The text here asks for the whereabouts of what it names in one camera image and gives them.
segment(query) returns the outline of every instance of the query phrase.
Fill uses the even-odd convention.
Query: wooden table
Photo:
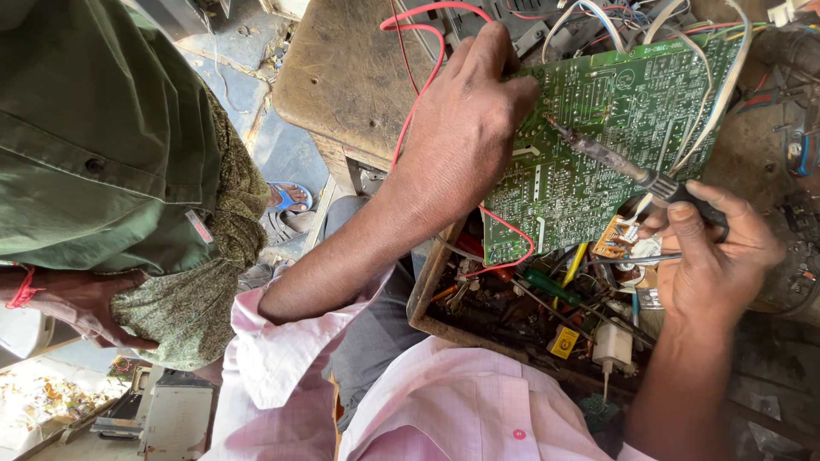
[[[392,14],[383,0],[312,0],[273,85],[276,112],[310,133],[346,194],[355,193],[360,164],[390,168],[416,97],[396,33],[379,30]],[[403,37],[421,88],[434,63],[414,33]]]

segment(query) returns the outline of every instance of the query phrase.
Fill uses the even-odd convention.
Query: soldering iron
[[[689,190],[686,189],[685,185],[673,180],[669,176],[666,176],[659,171],[637,166],[635,163],[624,158],[621,154],[613,151],[598,141],[591,139],[589,136],[584,135],[574,128],[564,128],[550,117],[547,117],[547,120],[555,127],[556,130],[558,130],[559,133],[561,133],[564,143],[568,146],[574,148],[578,152],[584,153],[587,157],[603,163],[615,171],[619,171],[624,175],[629,176],[635,180],[637,185],[655,197],[667,203],[692,203],[695,205],[695,208],[697,208],[700,216],[704,218],[704,221],[713,226],[719,226],[724,229],[723,234],[717,240],[717,243],[721,243],[726,239],[729,234],[729,223],[727,222],[726,214],[717,210],[715,207],[710,205],[709,202],[696,198],[689,192]]]

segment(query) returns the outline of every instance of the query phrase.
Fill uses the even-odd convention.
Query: green circuit board
[[[740,49],[740,40],[696,35],[714,80],[691,146],[712,112],[714,97]],[[542,93],[516,133],[512,159],[485,206],[529,235],[534,254],[597,240],[618,208],[643,191],[632,180],[562,143],[544,118],[575,128],[642,167],[667,172],[697,118],[708,89],[706,66],[679,39],[530,67]],[[704,139],[678,180],[699,178],[718,135]],[[487,265],[519,259],[529,244],[485,217]]]

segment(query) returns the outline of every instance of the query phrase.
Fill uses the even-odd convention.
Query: fingernail
[[[675,202],[669,205],[667,210],[669,211],[669,217],[671,219],[682,221],[692,216],[692,213],[695,212],[695,206],[689,202]]]

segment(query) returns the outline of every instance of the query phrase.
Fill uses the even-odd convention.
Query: gray trousers
[[[336,232],[364,203],[363,198],[353,195],[333,202],[327,211],[323,237]],[[348,326],[339,348],[330,355],[324,374],[332,370],[339,384],[339,401],[344,407],[337,424],[339,431],[347,429],[359,402],[387,366],[428,336],[408,325],[407,302],[415,283],[412,273],[397,262],[379,298]]]

